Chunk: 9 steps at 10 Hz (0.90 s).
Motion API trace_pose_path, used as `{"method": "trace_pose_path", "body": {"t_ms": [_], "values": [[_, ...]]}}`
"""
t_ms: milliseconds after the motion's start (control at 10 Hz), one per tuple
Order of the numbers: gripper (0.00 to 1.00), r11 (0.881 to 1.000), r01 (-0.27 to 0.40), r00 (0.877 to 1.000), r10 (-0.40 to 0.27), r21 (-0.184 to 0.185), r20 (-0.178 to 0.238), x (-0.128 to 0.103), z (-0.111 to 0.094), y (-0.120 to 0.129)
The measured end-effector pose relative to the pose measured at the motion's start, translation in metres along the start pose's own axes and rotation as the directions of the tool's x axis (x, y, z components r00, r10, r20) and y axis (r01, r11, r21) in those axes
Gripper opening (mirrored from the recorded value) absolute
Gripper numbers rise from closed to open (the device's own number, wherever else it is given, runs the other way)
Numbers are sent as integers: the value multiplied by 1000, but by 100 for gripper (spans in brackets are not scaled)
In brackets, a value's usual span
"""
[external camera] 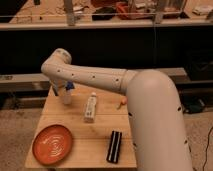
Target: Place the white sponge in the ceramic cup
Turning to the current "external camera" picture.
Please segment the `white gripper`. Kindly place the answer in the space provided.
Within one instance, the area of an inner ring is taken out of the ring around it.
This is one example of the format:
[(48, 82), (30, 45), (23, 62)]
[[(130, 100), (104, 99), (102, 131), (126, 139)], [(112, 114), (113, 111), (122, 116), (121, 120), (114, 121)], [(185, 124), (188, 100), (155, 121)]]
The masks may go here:
[[(55, 96), (58, 96), (58, 92), (60, 89), (64, 88), (66, 85), (66, 82), (64, 80), (60, 79), (51, 79), (50, 83), (52, 85), (52, 90)], [(67, 82), (66, 90), (74, 89), (74, 84), (72, 82)]]

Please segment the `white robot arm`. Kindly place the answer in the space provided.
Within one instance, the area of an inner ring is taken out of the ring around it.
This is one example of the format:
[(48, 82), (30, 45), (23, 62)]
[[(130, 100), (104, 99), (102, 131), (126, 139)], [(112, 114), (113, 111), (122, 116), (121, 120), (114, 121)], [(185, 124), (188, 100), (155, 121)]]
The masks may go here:
[(137, 171), (193, 171), (180, 97), (167, 74), (77, 66), (62, 48), (43, 62), (41, 71), (56, 87), (71, 81), (127, 97)]

